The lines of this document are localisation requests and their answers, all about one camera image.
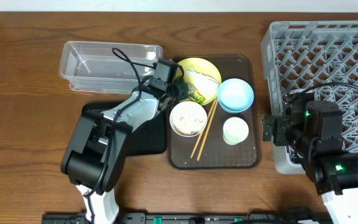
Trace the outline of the green snack wrapper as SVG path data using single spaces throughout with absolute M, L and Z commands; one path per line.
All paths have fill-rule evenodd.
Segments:
M 200 105 L 202 105 L 206 100 L 206 98 L 196 88 L 191 88 L 188 90 L 188 98 Z

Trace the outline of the pale green cup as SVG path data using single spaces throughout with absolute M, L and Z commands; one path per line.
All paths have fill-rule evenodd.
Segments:
M 228 145 L 236 145 L 249 135 L 249 126 L 241 118 L 231 117 L 223 124 L 223 140 Z

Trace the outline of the pink bowl with rice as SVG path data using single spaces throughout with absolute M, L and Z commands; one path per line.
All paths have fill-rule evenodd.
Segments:
M 200 134 L 207 122 L 206 110 L 193 101 L 184 101 L 170 112 L 169 122 L 172 130 L 183 137 L 193 137 Z

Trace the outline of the light blue bowl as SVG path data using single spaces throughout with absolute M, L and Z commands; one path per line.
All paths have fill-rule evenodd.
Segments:
M 218 88 L 218 103 L 228 113 L 241 113 L 248 110 L 254 102 L 254 90 L 244 80 L 230 78 Z

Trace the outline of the wooden chopstick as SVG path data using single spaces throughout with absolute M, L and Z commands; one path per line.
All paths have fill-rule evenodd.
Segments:
M 211 116 L 211 114 L 212 114 L 212 110 L 213 110 L 213 108 L 215 107 L 216 103 L 217 103 L 217 98 L 215 98 L 215 99 L 213 100 L 212 105 L 211 105 L 211 107 L 210 107 L 210 109 L 209 109 L 209 111 L 208 111 L 206 126 L 207 126 L 208 120 L 209 120 L 209 118 L 210 118 L 210 116 Z M 193 148 L 193 151 L 192 151 L 192 153 L 191 153 L 190 158 L 193 158 L 193 156 L 194 156 L 194 154 L 195 154 L 195 152 L 196 152 L 196 150 L 197 150 L 197 147 L 198 147 L 198 144 L 199 144 L 199 142 L 200 142 L 200 140 L 201 140 L 201 137 L 202 137 L 202 135 L 203 135 L 204 129 L 203 129 L 203 130 L 200 132 L 200 134 L 198 135 L 197 141 L 196 141 L 196 143 L 195 143 L 195 146 L 194 146 L 194 148 Z
M 215 112 L 216 112 L 217 105 L 218 105 L 218 99 L 215 98 L 214 101 L 213 101 L 213 104 L 211 106 L 211 109 L 210 109 L 210 111 L 208 113 L 208 125 L 207 125 L 207 127 L 205 129 L 205 132 L 203 134 L 203 140 L 202 140 L 202 143 L 201 143 L 201 146 L 200 146 L 198 156 L 196 158 L 197 161 L 199 161 L 201 159 L 203 149 L 204 149 L 204 145 L 206 144 L 206 140 L 207 140 L 209 130 L 211 128 L 211 125 L 212 125 L 212 122 L 213 122 L 213 119 L 214 119 L 214 115 L 215 115 Z

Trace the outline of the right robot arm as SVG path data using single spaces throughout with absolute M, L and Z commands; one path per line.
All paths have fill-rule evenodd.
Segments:
M 358 157 L 343 150 L 342 112 L 312 93 L 298 96 L 289 115 L 264 115 L 263 140 L 291 146 L 322 197 L 333 223 L 358 223 Z

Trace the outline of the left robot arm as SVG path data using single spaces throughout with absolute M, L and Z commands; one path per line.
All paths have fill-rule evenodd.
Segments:
M 133 134 L 167 108 L 188 97 L 183 78 L 149 78 L 112 109 L 82 111 L 63 155 L 61 172 L 83 196 L 86 223 L 114 223 L 119 207 L 114 195 Z

